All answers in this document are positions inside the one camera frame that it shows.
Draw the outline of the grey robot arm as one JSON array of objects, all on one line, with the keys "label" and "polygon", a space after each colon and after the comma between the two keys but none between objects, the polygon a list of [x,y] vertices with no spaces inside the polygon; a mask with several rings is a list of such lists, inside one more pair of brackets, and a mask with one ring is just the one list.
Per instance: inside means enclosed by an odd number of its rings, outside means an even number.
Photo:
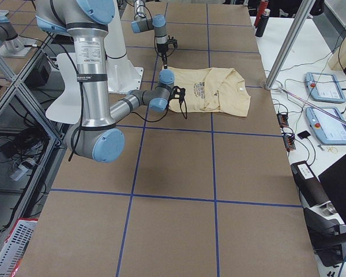
[{"label": "grey robot arm", "polygon": [[116,123],[140,106],[166,113],[171,100],[185,102],[185,89],[174,84],[174,73],[161,70],[152,91],[131,90],[114,104],[108,99],[108,26],[119,20],[115,1],[39,1],[37,24],[43,31],[73,38],[76,58],[71,60],[80,89],[78,124],[66,135],[72,154],[97,162],[113,162],[125,146],[124,134]]},{"label": "grey robot arm", "polygon": [[156,52],[162,60],[163,68],[167,69],[170,37],[167,33],[165,16],[162,14],[152,16],[145,1],[133,1],[133,8],[134,20],[131,23],[133,33],[154,31]]}]

